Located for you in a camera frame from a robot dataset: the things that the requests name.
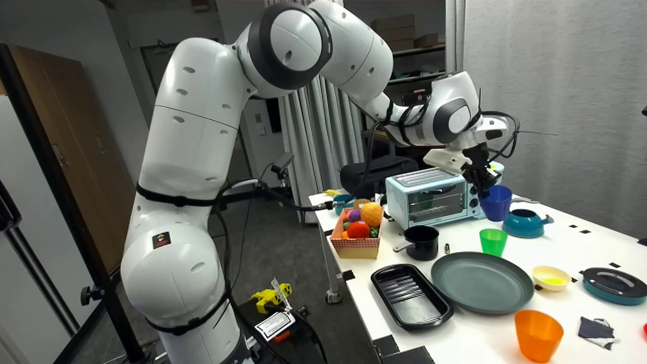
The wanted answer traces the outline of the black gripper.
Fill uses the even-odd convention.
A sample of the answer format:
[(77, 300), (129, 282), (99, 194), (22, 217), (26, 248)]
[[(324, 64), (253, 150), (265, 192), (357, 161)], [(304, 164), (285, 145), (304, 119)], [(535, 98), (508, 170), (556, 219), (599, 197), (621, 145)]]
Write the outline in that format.
[(496, 184), (498, 176), (489, 170), (489, 150), (485, 143), (463, 151), (469, 164), (463, 167), (463, 178), (477, 190), (487, 190)]

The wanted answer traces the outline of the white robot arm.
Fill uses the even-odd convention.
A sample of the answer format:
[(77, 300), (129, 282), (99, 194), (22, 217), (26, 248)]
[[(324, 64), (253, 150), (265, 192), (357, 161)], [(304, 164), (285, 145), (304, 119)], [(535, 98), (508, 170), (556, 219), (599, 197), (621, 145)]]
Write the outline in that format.
[(425, 161), (485, 190), (487, 143), (508, 119), (482, 108), (469, 73), (434, 83), (406, 108), (387, 96), (388, 42), (335, 0), (267, 6), (230, 42), (191, 36), (177, 45), (159, 88), (124, 243), (128, 302), (159, 334), (171, 364), (252, 364), (253, 335), (236, 317), (224, 257), (209, 231), (232, 184), (243, 112), (253, 100), (291, 96), (316, 79)]

